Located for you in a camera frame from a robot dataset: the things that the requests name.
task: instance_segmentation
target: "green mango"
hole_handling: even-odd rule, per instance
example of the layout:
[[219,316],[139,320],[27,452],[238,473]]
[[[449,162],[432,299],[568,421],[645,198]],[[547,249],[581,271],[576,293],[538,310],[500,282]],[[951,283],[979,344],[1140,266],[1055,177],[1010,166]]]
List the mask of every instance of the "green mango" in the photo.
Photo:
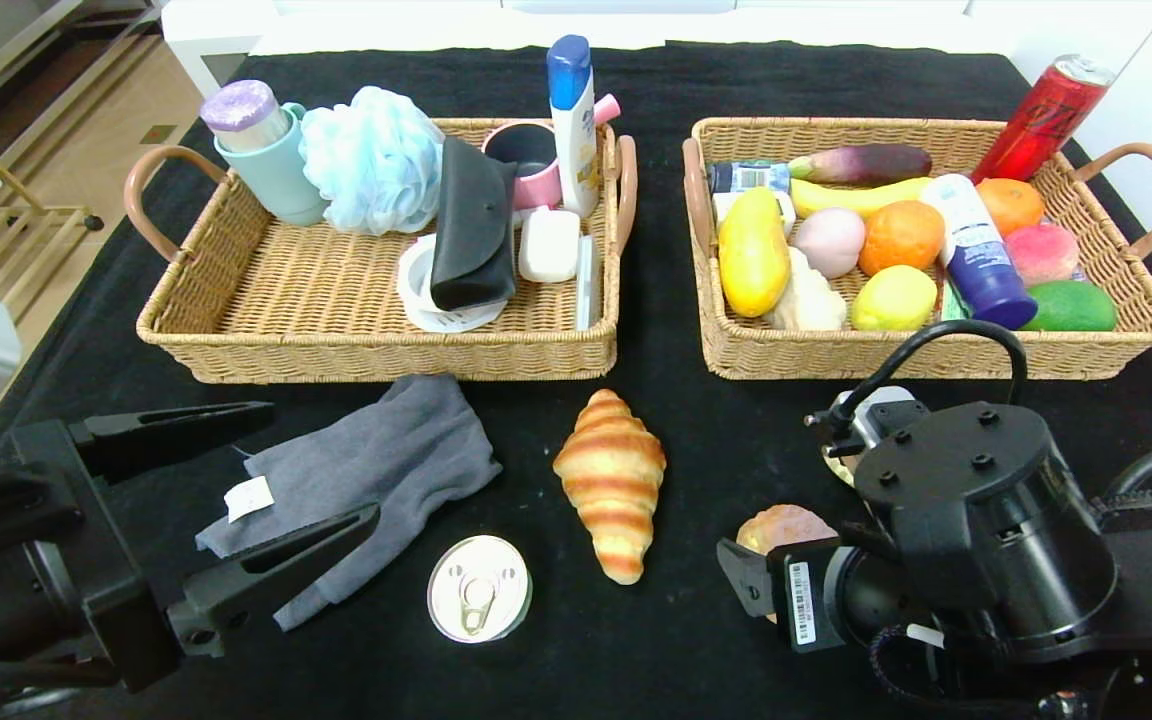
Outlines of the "green mango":
[[1090,282],[1056,281],[1029,288],[1038,314],[1023,331],[1107,332],[1119,314],[1108,293]]

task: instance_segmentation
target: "wicker basket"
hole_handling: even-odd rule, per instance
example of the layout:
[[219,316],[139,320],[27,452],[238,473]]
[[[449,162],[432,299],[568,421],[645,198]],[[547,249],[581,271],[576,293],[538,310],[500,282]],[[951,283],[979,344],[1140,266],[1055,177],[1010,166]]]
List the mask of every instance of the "wicker basket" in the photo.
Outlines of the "wicker basket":
[[[503,119],[438,119],[480,145]],[[297,227],[262,207],[242,179],[179,146],[147,152],[128,176],[128,217],[169,260],[136,332],[202,382],[380,382],[453,373],[468,381],[538,381],[607,374],[616,364],[620,256],[637,200],[635,145],[600,128],[602,202],[586,220],[602,255],[602,319],[573,329],[576,283],[520,279],[503,312],[471,332],[438,334],[407,320],[394,282],[397,257],[420,233],[381,237]],[[180,248],[141,207],[146,179],[169,156],[217,183]]]
[[[982,120],[846,118],[708,118],[696,123],[684,143],[684,190],[708,369],[728,379],[862,378],[878,369],[910,333],[776,331],[763,319],[732,313],[718,278],[705,162],[788,159],[840,145],[904,142],[931,152],[932,174],[967,172],[1002,128],[1005,123]],[[1111,294],[1119,323],[1113,332],[1018,333],[1029,354],[1030,377],[1111,378],[1152,346],[1152,276],[1140,262],[1152,250],[1152,232],[1129,247],[1085,183],[1106,165],[1134,152],[1152,160],[1152,145],[1134,143],[1077,170],[1056,154],[1033,177],[1053,222],[1078,236],[1083,268]],[[861,271],[852,270],[831,283],[850,304],[864,281]],[[1006,378],[1009,373],[1000,348],[982,338],[954,336],[923,348],[899,377]]]

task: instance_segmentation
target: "can lid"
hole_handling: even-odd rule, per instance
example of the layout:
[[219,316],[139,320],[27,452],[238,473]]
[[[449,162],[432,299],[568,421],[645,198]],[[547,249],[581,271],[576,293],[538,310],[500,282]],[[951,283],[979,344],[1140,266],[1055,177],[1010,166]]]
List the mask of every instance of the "can lid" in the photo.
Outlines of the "can lid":
[[212,131],[237,132],[268,118],[278,109],[274,91],[259,79],[241,79],[220,88],[198,109],[198,118]]
[[531,578],[511,544],[476,536],[453,544],[434,564],[426,589],[429,615],[455,642],[502,638],[531,605]]
[[1105,88],[1114,82],[1114,70],[1078,53],[1061,55],[1052,60],[1052,67],[1055,67],[1066,77],[1083,83],[1083,85]]

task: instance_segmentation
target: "red can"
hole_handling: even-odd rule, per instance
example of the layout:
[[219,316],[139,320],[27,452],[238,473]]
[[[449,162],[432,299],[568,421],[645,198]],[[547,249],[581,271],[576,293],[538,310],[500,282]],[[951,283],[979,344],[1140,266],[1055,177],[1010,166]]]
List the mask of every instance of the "red can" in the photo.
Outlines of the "red can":
[[1114,73],[1083,55],[1056,58],[977,165],[972,182],[1028,181],[1083,124],[1112,82]]

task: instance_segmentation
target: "blue loofah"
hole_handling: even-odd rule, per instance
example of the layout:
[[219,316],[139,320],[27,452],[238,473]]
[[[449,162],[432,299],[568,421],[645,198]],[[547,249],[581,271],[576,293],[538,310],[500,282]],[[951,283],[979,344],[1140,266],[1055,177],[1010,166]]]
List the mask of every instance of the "blue loofah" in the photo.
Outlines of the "blue loofah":
[[341,232],[419,232],[438,213],[444,131],[410,97],[366,86],[301,122],[305,177]]

